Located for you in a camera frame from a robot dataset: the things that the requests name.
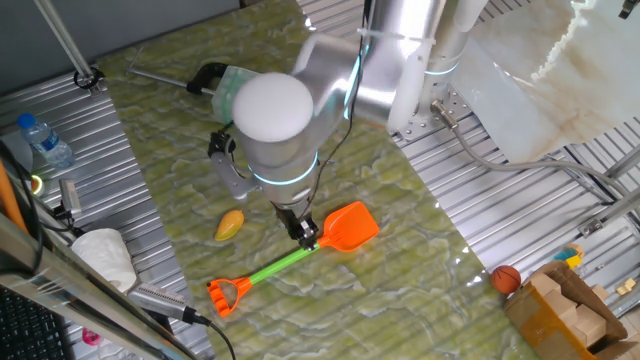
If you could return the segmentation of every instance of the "orange shovel grip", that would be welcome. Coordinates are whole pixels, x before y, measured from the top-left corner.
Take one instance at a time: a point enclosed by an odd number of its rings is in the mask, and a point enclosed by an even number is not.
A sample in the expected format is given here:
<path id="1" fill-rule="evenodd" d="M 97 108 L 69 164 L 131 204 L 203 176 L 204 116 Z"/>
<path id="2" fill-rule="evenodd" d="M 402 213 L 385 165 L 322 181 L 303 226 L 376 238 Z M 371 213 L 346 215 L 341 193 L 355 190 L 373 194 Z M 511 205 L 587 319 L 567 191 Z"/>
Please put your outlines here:
<path id="1" fill-rule="evenodd" d="M 224 297 L 224 293 L 220 288 L 221 282 L 226 282 L 236 287 L 238 295 L 236 296 L 236 301 L 233 303 L 233 305 L 229 305 L 229 302 Z M 218 279 L 207 283 L 207 290 L 209 291 L 209 296 L 211 296 L 211 300 L 213 301 L 216 310 L 218 310 L 218 313 L 221 317 L 225 317 L 231 314 L 233 310 L 235 310 L 242 295 L 249 291 L 252 285 L 253 284 L 251 284 L 251 281 L 248 277 L 238 278 L 235 280 Z"/>

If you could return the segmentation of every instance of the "green marble tablecloth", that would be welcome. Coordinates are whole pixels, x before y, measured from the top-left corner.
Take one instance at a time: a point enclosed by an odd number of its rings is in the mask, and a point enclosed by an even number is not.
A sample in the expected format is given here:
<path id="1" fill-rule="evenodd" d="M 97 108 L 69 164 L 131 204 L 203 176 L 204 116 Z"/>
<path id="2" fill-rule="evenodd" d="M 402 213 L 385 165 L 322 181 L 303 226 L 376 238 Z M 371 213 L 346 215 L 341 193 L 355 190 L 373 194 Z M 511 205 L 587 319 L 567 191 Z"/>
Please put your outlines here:
<path id="1" fill-rule="evenodd" d="M 151 41 L 136 67 L 182 81 L 213 61 L 287 72 L 308 36 L 304 21 L 295 1 L 268 0 Z M 220 125 L 210 97 L 124 76 L 135 54 L 126 49 L 99 64 L 195 305 L 225 331 L 239 359 L 535 358 L 482 264 L 402 152 L 384 131 L 359 121 L 325 169 L 312 209 L 322 226 L 331 211 L 361 200 L 380 234 L 352 253 L 318 251 L 254 286 L 234 313 L 219 318 L 208 280 L 246 275 L 297 245 L 260 193 L 238 204 L 211 170 L 206 149 Z M 217 242 L 217 225 L 231 209 L 242 209 L 246 222 Z M 229 358 L 217 334 L 209 338 Z"/>

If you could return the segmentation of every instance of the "orange basketball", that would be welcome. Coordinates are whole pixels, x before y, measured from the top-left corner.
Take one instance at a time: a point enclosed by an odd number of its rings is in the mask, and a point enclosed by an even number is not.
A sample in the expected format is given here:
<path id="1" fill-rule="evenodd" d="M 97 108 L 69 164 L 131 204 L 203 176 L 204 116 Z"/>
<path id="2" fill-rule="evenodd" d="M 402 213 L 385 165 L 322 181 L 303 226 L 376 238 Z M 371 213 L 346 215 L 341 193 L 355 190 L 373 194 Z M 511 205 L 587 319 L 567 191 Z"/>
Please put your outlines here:
<path id="1" fill-rule="evenodd" d="M 522 278 L 518 270 L 509 265 L 498 266 L 491 274 L 493 287 L 505 295 L 518 290 L 521 282 Z"/>

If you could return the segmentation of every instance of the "keyboard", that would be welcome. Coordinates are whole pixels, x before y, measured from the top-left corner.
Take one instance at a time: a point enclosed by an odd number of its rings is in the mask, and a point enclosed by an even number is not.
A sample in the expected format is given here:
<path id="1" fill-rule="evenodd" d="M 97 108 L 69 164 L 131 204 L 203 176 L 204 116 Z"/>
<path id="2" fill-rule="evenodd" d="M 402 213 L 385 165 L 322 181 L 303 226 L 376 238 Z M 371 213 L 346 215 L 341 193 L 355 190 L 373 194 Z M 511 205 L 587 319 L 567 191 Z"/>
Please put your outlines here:
<path id="1" fill-rule="evenodd" d="M 62 317 L 0 287 L 0 359 L 70 360 Z"/>

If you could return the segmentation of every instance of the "toy shovel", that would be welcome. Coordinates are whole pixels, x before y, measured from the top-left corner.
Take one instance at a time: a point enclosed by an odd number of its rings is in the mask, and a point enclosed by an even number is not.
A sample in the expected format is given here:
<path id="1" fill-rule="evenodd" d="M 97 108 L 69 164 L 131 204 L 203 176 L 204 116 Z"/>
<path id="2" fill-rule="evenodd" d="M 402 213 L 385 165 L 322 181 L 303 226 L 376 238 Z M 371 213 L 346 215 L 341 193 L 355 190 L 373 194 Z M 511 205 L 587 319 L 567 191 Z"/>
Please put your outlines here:
<path id="1" fill-rule="evenodd" d="M 342 209 L 331 213 L 324 223 L 324 234 L 318 239 L 318 245 L 314 250 L 298 249 L 266 268 L 249 277 L 241 277 L 235 280 L 218 279 L 207 283 L 207 289 L 213 304 L 218 309 L 221 317 L 225 317 L 236 308 L 240 298 L 251 289 L 251 286 L 286 268 L 287 266 L 305 258 L 319 248 L 331 246 L 336 250 L 349 252 L 366 243 L 378 234 L 376 224 L 363 203 L 356 201 Z M 233 305 L 230 305 L 222 293 L 220 283 L 229 283 L 236 287 L 238 295 Z"/>

